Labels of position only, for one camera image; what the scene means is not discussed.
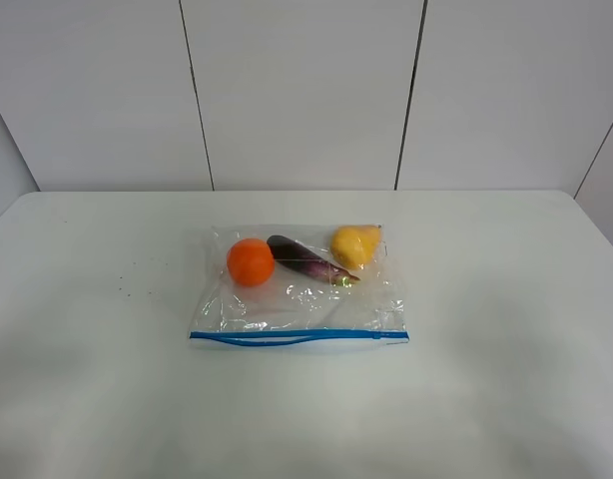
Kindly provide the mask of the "purple eggplant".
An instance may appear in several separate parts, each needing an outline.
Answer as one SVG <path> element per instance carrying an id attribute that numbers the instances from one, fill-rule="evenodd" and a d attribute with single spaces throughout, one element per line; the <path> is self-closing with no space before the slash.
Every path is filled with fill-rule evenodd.
<path id="1" fill-rule="evenodd" d="M 320 257 L 293 239 L 273 235 L 267 239 L 274 260 L 281 266 L 334 286 L 349 287 L 360 283 L 360 278 L 344 268 Z"/>

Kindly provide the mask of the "orange fruit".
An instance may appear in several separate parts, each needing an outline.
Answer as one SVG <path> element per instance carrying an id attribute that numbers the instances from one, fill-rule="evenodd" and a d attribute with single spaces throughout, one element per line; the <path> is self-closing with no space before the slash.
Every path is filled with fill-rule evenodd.
<path id="1" fill-rule="evenodd" d="M 227 268 L 237 285 L 255 287 L 271 278 L 275 271 L 275 259 L 265 241 L 241 239 L 227 254 Z"/>

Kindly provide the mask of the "yellow pear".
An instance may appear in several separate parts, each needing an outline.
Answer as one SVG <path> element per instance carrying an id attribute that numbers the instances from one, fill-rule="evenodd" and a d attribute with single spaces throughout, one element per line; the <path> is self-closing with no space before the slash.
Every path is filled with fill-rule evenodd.
<path id="1" fill-rule="evenodd" d="M 381 242 L 381 226 L 342 226 L 330 238 L 332 257 L 344 268 L 364 269 L 373 259 Z"/>

